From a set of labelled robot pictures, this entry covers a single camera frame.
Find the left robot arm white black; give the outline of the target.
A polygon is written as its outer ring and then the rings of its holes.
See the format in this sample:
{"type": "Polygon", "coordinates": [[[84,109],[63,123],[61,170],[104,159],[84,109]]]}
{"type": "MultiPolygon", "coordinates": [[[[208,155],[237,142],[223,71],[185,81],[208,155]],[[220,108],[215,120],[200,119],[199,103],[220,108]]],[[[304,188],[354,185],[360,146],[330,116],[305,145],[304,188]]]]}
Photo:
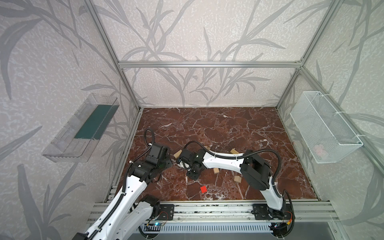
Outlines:
{"type": "Polygon", "coordinates": [[[144,160],[135,159],[128,168],[124,183],[112,202],[85,233],[76,233],[74,240],[127,240],[146,220],[160,214],[160,200],[145,196],[135,201],[149,183],[172,166],[170,148],[150,144],[144,160]]]}

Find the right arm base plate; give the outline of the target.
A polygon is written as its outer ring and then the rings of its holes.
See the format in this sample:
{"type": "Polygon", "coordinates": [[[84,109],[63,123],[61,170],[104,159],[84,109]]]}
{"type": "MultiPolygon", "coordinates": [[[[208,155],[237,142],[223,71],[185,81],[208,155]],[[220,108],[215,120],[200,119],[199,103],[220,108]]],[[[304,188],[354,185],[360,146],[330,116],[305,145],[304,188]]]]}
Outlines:
{"type": "Polygon", "coordinates": [[[283,221],[287,222],[291,219],[292,206],[291,204],[286,204],[283,206],[281,211],[274,210],[268,207],[267,204],[253,204],[253,209],[251,213],[254,215],[256,220],[265,220],[265,221],[283,221]]]}

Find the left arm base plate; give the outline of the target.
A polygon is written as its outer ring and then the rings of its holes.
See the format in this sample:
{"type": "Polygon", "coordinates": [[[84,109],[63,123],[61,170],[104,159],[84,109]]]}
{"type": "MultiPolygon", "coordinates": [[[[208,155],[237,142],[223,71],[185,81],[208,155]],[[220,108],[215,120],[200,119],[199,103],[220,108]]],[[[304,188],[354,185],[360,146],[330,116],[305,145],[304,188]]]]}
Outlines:
{"type": "Polygon", "coordinates": [[[174,213],[174,204],[159,204],[153,207],[153,212],[150,216],[150,220],[171,221],[174,218],[174,213]]]}

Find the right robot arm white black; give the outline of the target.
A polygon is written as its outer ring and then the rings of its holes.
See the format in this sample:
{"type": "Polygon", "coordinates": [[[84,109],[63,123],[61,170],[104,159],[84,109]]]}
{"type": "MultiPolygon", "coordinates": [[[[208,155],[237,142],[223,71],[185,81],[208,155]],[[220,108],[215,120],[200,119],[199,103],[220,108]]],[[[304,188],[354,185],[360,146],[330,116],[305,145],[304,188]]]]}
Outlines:
{"type": "Polygon", "coordinates": [[[187,176],[197,180],[205,169],[223,169],[241,174],[248,185],[259,190],[265,198],[269,216],[274,219],[283,219],[285,216],[286,201],[276,186],[276,178],[282,167],[282,158],[278,152],[264,149],[243,154],[223,154],[200,149],[192,152],[183,149],[177,158],[177,164],[187,170],[187,176]],[[278,166],[274,174],[271,166],[259,154],[270,152],[278,159],[278,166]]]}

